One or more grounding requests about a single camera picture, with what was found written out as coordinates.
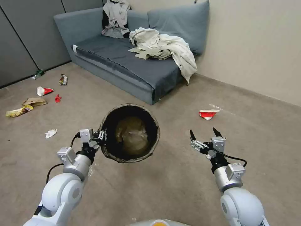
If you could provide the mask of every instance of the yellow wrapper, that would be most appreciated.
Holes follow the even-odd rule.
[[[22,107],[20,109],[7,111],[5,115],[8,117],[17,117],[17,116],[25,114],[26,112],[31,111],[33,108],[34,108],[33,106],[25,105],[24,107]]]

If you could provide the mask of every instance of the brown paper bag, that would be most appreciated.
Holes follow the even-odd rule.
[[[23,102],[22,105],[31,105],[31,106],[39,106],[47,104],[46,100],[40,97],[32,97],[28,98],[26,101]]]

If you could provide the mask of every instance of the wall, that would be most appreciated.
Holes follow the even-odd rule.
[[[190,3],[130,2],[139,11]],[[300,9],[298,0],[211,0],[198,73],[301,106]]]
[[[151,9],[162,9],[193,4],[194,0],[128,0],[128,2],[132,9],[140,12],[147,12]]]
[[[53,16],[102,6],[102,0],[0,0],[0,87],[70,61]]]

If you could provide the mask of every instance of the red paper cup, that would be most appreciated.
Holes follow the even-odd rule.
[[[206,120],[210,120],[213,118],[213,116],[215,116],[215,114],[219,112],[219,110],[215,110],[215,109],[212,109],[212,110],[200,110],[199,113],[200,113],[200,116],[203,118],[203,119],[206,119]]]
[[[53,89],[50,89],[50,88],[44,88],[41,86],[39,86],[37,88],[37,95],[39,95],[39,96],[44,96],[44,95],[46,95],[48,93],[52,93],[52,92],[53,92]]]

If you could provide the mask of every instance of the trash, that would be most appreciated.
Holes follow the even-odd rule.
[[[26,112],[31,111],[32,109],[33,109],[33,106],[25,105],[24,107],[22,107],[20,109],[7,111],[5,115],[8,117],[17,117],[17,116],[25,114]]]
[[[89,167],[88,177],[92,176],[94,173],[94,170],[92,169],[92,166]]]
[[[36,80],[37,78],[41,77],[45,72],[43,70],[38,70],[33,77],[31,77],[33,80]]]
[[[217,112],[219,112],[220,110],[216,110],[216,109],[211,109],[211,110],[200,110],[199,114],[202,118],[206,119],[206,120],[210,120],[213,118],[213,116],[215,116],[215,114]]]
[[[45,133],[46,135],[46,139],[52,137],[53,135],[55,135],[57,133],[57,129],[52,129],[52,130],[49,130],[47,133]]]
[[[27,98],[27,100],[24,101],[22,105],[39,106],[44,104],[47,104],[47,102],[43,98],[32,97],[32,98]]]
[[[44,88],[41,86],[39,86],[37,88],[37,95],[39,95],[39,96],[44,96],[44,95],[46,95],[48,93],[52,93],[52,92],[53,92],[53,89],[50,89],[50,88]]]
[[[67,85],[68,81],[67,81],[67,76],[65,76],[65,74],[61,74],[61,79],[59,80],[59,84],[60,85]]]
[[[58,94],[58,95],[56,95],[56,97],[55,97],[55,102],[56,102],[56,103],[59,103],[59,102],[61,102],[61,99],[62,99],[62,97],[60,97],[60,95]]]

